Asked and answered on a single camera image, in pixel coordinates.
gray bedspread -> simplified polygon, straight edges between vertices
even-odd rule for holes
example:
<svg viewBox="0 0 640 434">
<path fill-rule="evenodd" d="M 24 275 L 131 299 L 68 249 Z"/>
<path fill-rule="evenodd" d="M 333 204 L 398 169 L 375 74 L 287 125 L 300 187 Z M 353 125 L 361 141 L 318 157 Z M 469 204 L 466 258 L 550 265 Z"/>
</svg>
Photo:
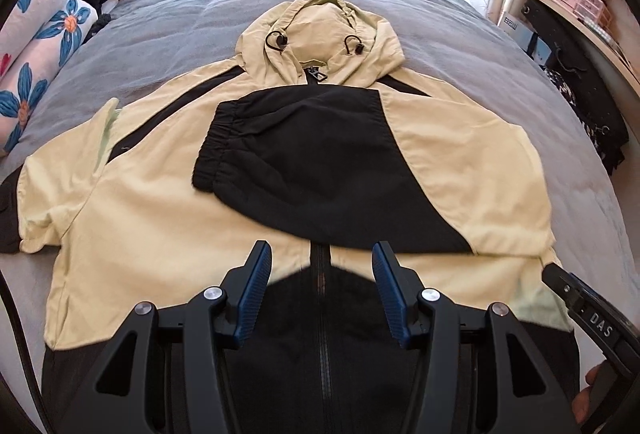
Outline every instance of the gray bedspread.
<svg viewBox="0 0 640 434">
<path fill-rule="evenodd" d="M 128 104 L 169 78 L 232 56 L 242 31 L 283 1 L 122 0 L 112 12 L 114 20 L 51 83 L 20 143 L 0 162 L 0 180 L 109 98 Z M 640 278 L 611 183 L 578 119 L 539 68 L 462 0 L 348 1 L 391 22 L 407 67 L 450 82 L 527 131 L 542 157 L 559 258 L 638 322 Z M 53 252 L 0 255 L 38 370 L 53 257 Z M 8 335 L 0 314 L 0 338 Z M 581 335 L 578 341 L 583 365 L 592 365 L 597 349 Z M 26 396 L 15 351 L 0 346 L 0 353 L 2 374 L 16 382 L 16 394 Z"/>
</svg>

zipper pull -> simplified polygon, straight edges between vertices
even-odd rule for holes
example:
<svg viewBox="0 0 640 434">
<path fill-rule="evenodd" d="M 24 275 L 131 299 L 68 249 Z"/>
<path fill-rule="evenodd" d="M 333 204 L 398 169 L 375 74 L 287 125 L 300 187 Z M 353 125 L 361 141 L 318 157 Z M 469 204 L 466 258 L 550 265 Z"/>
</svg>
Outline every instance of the zipper pull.
<svg viewBox="0 0 640 434">
<path fill-rule="evenodd" d="M 322 82 L 323 80 L 327 80 L 328 76 L 325 75 L 317 66 L 312 66 L 310 68 L 306 68 L 305 71 L 311 75 L 317 82 Z"/>
</svg>

patterned fabric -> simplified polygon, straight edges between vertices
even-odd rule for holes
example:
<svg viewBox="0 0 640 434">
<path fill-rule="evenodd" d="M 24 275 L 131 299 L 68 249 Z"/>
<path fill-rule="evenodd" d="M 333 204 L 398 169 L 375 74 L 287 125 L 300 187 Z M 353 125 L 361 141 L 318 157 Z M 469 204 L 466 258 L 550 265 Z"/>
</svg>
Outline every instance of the patterned fabric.
<svg viewBox="0 0 640 434">
<path fill-rule="evenodd" d="M 0 80 L 0 157 L 18 143 L 33 109 L 97 19 L 84 1 L 68 0 Z"/>
<path fill-rule="evenodd" d="M 555 85 L 555 87 L 558 89 L 560 94 L 562 94 L 564 99 L 568 102 L 568 104 L 574 110 L 575 115 L 578 117 L 582 126 L 584 127 L 584 131 L 587 133 L 587 136 L 591 140 L 591 143 L 593 143 L 593 146 L 595 147 L 596 152 L 598 153 L 598 156 L 600 156 L 600 159 L 605 164 L 605 167 L 609 172 L 609 175 L 611 175 L 612 169 L 609 168 L 609 158 L 607 157 L 607 156 L 610 156 L 610 152 L 607 151 L 607 147 L 606 147 L 606 135 L 607 135 L 607 132 L 609 131 L 609 128 L 606 126 L 604 128 L 600 128 L 597 125 L 589 122 L 588 117 L 584 115 L 580 110 L 578 106 L 578 102 L 575 99 L 574 92 L 571 90 L 569 85 L 567 85 L 567 83 L 564 81 L 564 78 L 562 78 L 562 75 L 560 75 L 560 73 L 553 71 L 552 69 L 546 66 L 540 66 L 540 67 L 546 73 L 546 76 L 549 78 L 549 80 L 551 80 L 551 83 Z"/>
<path fill-rule="evenodd" d="M 89 16 L 92 14 L 92 8 L 86 4 L 82 8 L 78 7 L 78 0 L 68 0 L 64 10 L 59 10 L 51 19 L 49 23 L 53 23 L 51 26 L 45 24 L 42 29 L 36 33 L 34 39 L 42 40 L 55 37 L 62 33 L 62 41 L 60 43 L 60 60 L 58 65 L 60 67 L 66 64 L 72 53 L 75 53 L 82 43 L 82 29 L 81 25 L 84 24 Z"/>
<path fill-rule="evenodd" d="M 66 0 L 18 0 L 0 29 L 0 78 L 4 77 L 38 28 L 64 6 L 65 2 Z"/>
</svg>

pillow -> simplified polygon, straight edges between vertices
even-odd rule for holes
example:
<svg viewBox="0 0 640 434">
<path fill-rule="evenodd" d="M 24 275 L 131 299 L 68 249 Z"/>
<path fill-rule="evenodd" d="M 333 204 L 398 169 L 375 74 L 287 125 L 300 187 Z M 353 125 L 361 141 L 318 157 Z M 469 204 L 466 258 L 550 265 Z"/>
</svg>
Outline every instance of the pillow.
<svg viewBox="0 0 640 434">
<path fill-rule="evenodd" d="M 68 0 L 0 80 L 0 157 L 18 143 L 33 109 L 97 19 L 85 1 Z"/>
<path fill-rule="evenodd" d="M 29 43 L 38 28 L 64 5 L 66 0 L 18 0 L 0 29 L 0 78 Z"/>
</svg>

screw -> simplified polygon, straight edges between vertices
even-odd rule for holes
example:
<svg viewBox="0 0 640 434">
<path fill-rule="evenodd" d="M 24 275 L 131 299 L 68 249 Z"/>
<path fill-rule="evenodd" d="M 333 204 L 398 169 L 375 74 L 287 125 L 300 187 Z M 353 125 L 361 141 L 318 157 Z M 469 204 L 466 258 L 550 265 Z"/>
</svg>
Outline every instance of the screw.
<svg viewBox="0 0 640 434">
<path fill-rule="evenodd" d="M 204 290 L 204 298 L 207 300 L 217 300 L 222 297 L 222 289 L 218 286 L 211 286 Z"/>
<path fill-rule="evenodd" d="M 507 307 L 506 304 L 503 304 L 502 302 L 495 302 L 491 306 L 491 310 L 499 317 L 503 317 L 509 313 L 509 308 Z"/>
<path fill-rule="evenodd" d="M 440 298 L 440 292 L 433 288 L 423 289 L 420 295 L 428 302 L 436 302 Z"/>
<path fill-rule="evenodd" d="M 151 311 L 152 307 L 151 302 L 138 302 L 134 310 L 138 315 L 146 315 Z"/>
</svg>

